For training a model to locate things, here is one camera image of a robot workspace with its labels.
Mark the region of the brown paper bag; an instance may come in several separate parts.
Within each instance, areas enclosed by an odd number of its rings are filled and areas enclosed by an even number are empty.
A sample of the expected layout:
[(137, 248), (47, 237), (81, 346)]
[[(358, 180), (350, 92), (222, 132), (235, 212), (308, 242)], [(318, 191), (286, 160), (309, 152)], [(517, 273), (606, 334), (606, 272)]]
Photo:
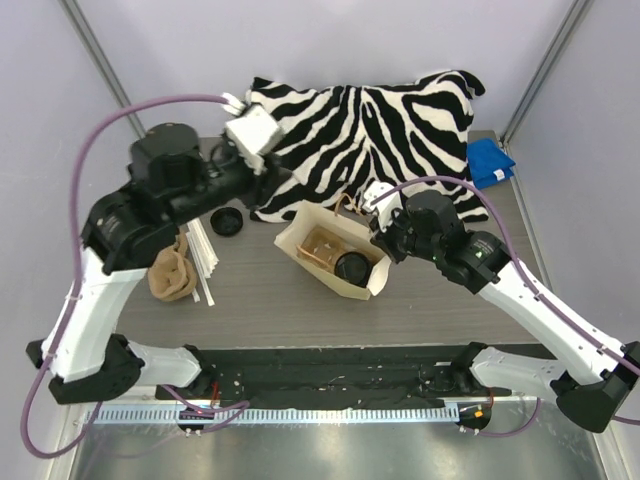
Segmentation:
[[(274, 245), (336, 294), (368, 300), (386, 287), (391, 266), (391, 259), (370, 239), (363, 219), (303, 201), (294, 220), (276, 236)], [(363, 280), (358, 285), (336, 274), (339, 258), (351, 253), (365, 257)]]

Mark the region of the single brown cardboard cup carrier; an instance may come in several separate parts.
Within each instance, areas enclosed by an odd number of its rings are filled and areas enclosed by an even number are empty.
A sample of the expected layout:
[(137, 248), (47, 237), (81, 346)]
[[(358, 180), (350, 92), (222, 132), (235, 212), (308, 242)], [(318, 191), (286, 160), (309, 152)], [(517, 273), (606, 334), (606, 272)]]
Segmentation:
[(338, 258), (348, 252), (346, 241), (322, 226), (312, 228), (296, 249), (300, 259), (331, 274)]

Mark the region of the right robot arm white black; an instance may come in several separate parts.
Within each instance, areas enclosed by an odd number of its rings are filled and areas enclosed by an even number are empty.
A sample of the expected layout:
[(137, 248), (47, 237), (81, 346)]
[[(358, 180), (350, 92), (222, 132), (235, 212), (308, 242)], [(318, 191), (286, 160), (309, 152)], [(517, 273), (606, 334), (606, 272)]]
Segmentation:
[(407, 200), (386, 183), (364, 195), (372, 214), (372, 244), (394, 262), (433, 263), (449, 282), (497, 306), (550, 353), (541, 359), (470, 343), (451, 364), (451, 380), (465, 395), (506, 389), (554, 403), (577, 426), (601, 433), (639, 379), (639, 345), (623, 344), (560, 301), (495, 235), (468, 231), (453, 202), (433, 190)]

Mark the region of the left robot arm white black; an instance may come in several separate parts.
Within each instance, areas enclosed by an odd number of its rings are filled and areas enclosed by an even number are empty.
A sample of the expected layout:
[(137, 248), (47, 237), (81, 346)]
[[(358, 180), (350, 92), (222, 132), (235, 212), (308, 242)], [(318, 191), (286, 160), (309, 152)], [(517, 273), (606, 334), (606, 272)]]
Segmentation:
[(216, 370), (192, 345), (157, 348), (115, 327), (129, 295), (180, 226), (232, 199), (254, 210), (284, 178), (273, 150), (283, 130), (271, 118), (236, 118), (222, 135), (222, 163), (205, 159), (197, 132), (153, 127), (130, 147), (129, 181), (98, 200), (82, 229), (80, 291), (50, 371), (60, 405), (114, 400), (134, 386), (169, 385), (187, 398), (211, 391)]

